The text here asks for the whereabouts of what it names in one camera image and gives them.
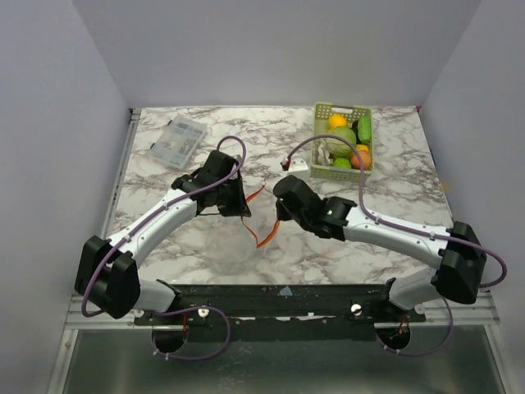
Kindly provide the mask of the green cucumber toy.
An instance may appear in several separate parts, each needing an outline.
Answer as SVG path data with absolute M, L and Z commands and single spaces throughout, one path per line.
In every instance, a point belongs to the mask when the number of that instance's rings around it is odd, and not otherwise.
M 372 121 L 369 116 L 361 116 L 357 124 L 358 139 L 361 144 L 369 144 L 372 140 Z

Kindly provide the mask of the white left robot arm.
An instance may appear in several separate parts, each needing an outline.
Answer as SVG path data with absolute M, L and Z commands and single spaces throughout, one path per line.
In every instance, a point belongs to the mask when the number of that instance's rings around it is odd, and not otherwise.
M 162 323 L 175 323 L 182 305 L 171 285 L 139 278 L 139 267 L 172 232 L 206 208 L 225 218 L 251 215 L 244 196 L 240 157 L 213 150 L 205 164 L 174 180 L 147 213 L 116 234 L 90 237 L 83 246 L 75 279 L 82 303 L 122 318 L 133 309 L 153 312 Z

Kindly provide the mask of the clear zip bag orange zipper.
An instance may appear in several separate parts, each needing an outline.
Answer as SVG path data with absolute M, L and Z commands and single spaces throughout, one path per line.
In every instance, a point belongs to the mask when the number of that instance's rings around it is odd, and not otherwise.
M 211 235 L 205 243 L 212 284 L 259 284 L 263 275 L 258 265 L 278 232 L 276 199 L 263 182 L 249 190 L 246 201 L 249 218 L 217 217 L 211 221 Z

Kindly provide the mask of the grey oyster mushroom toy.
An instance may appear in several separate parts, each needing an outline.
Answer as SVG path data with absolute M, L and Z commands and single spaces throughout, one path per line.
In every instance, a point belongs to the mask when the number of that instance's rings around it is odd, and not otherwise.
M 315 163 L 323 167 L 330 167 L 333 163 L 331 154 L 324 139 L 319 139 L 317 142 Z

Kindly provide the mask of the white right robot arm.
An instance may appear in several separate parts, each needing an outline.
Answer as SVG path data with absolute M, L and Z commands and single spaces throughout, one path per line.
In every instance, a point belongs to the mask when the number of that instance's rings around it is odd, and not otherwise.
M 415 305 L 445 298 L 472 305 L 481 287 L 486 254 L 466 223 L 453 227 L 423 226 L 377 213 L 340 197 L 319 197 L 304 181 L 286 176 L 274 188 L 276 214 L 281 221 L 293 220 L 322 239 L 362 242 L 407 255 L 426 267 L 386 284 L 386 294 L 377 302 L 379 315 L 398 320 Z

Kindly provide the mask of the peach toy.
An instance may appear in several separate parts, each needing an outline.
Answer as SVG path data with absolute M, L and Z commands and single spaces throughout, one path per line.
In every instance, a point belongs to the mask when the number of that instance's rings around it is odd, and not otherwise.
M 350 159 L 351 167 L 356 170 L 360 170 L 362 168 L 366 171 L 370 168 L 371 164 L 372 156 L 367 150 L 359 150 Z

